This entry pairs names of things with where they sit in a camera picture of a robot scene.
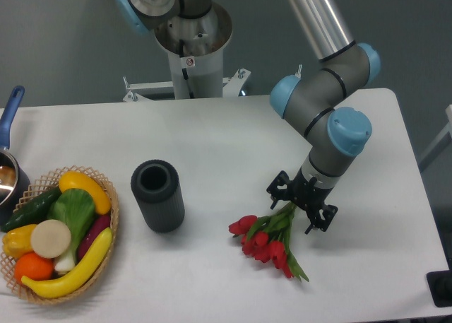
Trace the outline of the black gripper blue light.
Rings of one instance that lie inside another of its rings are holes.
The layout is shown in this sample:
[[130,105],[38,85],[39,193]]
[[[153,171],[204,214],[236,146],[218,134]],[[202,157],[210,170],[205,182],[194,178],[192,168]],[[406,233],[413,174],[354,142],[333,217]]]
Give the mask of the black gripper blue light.
[[312,230],[326,232],[338,212],[338,207],[325,204],[333,188],[317,187],[316,182],[315,177],[305,177],[301,169],[291,182],[288,174],[284,170],[280,171],[266,189],[272,201],[270,209],[274,209],[279,201],[291,200],[306,212],[310,221],[305,234]]

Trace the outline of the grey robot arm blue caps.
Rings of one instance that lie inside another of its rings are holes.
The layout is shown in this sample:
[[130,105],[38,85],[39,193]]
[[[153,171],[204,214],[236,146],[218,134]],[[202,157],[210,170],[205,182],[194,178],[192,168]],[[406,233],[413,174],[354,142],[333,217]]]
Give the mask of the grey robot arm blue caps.
[[[222,52],[232,34],[226,10],[213,0],[115,0],[138,33],[153,31],[168,56],[177,99],[225,96]],[[273,201],[304,210],[311,229],[327,230],[337,208],[325,203],[371,136],[365,114],[341,102],[379,73],[378,53],[356,43],[333,0],[288,0],[320,64],[303,81],[281,79],[270,93],[272,108],[310,144],[296,177],[281,172],[271,182]]]

